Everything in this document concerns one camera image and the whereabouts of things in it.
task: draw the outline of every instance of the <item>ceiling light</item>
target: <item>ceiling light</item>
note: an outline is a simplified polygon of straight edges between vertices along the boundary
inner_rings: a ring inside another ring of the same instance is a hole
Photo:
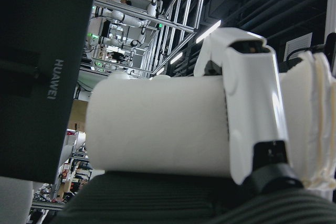
[[[156,73],[156,75],[158,76],[158,75],[161,74],[163,71],[164,71],[164,68],[161,68],[161,69]]]
[[[205,33],[203,33],[196,39],[196,43],[199,43],[200,41],[205,39],[210,33],[216,30],[220,26],[221,23],[222,23],[221,20],[217,21],[212,27],[210,27],[207,31],[205,31]]]
[[[170,64],[173,64],[174,62],[176,62],[178,59],[180,59],[182,57],[183,53],[180,52],[174,59],[172,59],[170,61]]]

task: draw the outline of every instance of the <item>laptop lid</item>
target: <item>laptop lid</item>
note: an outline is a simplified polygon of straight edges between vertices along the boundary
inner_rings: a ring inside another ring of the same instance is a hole
[[[55,181],[93,0],[2,0],[0,176]]]

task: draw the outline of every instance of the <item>cable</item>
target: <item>cable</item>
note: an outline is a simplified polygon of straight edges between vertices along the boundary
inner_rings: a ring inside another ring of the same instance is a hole
[[[289,60],[289,58],[295,54],[296,52],[300,52],[300,51],[311,51],[312,53],[316,52],[316,51],[320,51],[324,49],[324,44],[320,44],[320,45],[316,45],[316,46],[312,46],[312,47],[306,47],[306,48],[299,48],[296,49],[292,52],[290,52],[290,54],[286,57],[286,61]]]
[[[293,54],[295,54],[296,52],[300,52],[300,51],[308,51],[310,49],[310,47],[306,47],[306,48],[299,48],[299,49],[296,49],[296,50],[294,50],[294,51],[292,51],[292,52],[290,52],[290,54],[289,55],[287,55],[287,57],[286,57],[286,61],[288,61],[289,60],[289,58],[293,55]]]
[[[82,82],[82,81],[80,81],[80,80],[77,80],[77,84],[78,84],[78,86],[82,87],[86,92],[92,92],[92,91],[93,91],[93,88],[91,88],[90,86],[86,85],[84,82]],[[88,87],[88,88],[91,89],[91,90],[87,90],[87,89],[84,88],[82,85],[85,85],[86,87]]]

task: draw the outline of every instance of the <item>white robot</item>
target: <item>white robot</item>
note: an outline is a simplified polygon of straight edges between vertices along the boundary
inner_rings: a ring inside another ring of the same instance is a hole
[[[155,17],[156,16],[156,9],[158,6],[158,0],[151,0],[150,4],[147,7],[147,14],[150,16]],[[132,40],[132,41],[127,41],[124,46],[130,47],[130,48],[136,48],[140,47],[145,40],[145,34],[146,34],[146,28],[150,21],[148,20],[140,20],[139,18],[132,17],[130,15],[126,15],[120,11],[117,10],[108,10],[106,8],[99,8],[98,9],[98,14],[100,16],[104,16],[107,19],[119,23],[119,24],[124,24],[128,25],[131,27],[135,28],[140,28],[141,27],[141,32],[138,36],[138,39]],[[109,39],[109,38],[104,38],[103,43],[108,45],[108,46],[121,46],[122,43],[119,42],[116,39]]]

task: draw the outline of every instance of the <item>dark gray fabric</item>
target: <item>dark gray fabric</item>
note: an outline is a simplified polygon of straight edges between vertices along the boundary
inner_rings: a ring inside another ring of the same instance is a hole
[[[53,223],[200,223],[225,213],[235,192],[229,179],[107,173],[90,181]]]
[[[204,224],[336,223],[336,205],[304,189],[281,190],[246,202]]]

